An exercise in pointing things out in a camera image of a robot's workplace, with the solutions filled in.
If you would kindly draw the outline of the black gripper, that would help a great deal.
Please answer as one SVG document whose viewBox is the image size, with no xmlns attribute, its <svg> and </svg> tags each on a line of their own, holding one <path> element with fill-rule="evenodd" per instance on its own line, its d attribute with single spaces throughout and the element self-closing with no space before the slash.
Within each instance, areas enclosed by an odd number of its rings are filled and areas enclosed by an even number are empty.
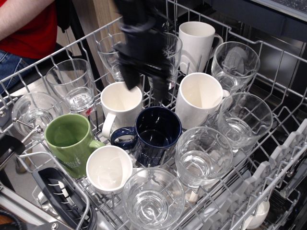
<svg viewBox="0 0 307 230">
<path fill-rule="evenodd" d="M 154 98 L 162 103 L 168 95 L 171 63 L 166 58 L 166 33 L 160 23 L 121 27 L 126 43 L 117 43 L 118 65 L 129 90 L 140 83 L 140 74 L 151 78 Z"/>
</svg>

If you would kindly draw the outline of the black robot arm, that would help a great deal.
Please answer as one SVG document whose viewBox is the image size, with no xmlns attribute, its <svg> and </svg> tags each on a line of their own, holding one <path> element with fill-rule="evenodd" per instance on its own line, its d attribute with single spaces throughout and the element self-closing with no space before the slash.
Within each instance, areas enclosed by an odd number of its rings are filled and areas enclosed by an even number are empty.
<svg viewBox="0 0 307 230">
<path fill-rule="evenodd" d="M 154 98 L 160 103 L 167 96 L 171 63 L 164 53 L 166 35 L 162 23 L 166 17 L 156 4 L 154 0 L 115 1 L 122 15 L 121 30 L 126 42 L 115 44 L 114 49 L 127 88 L 137 86 L 143 74 L 151 78 Z"/>
</svg>

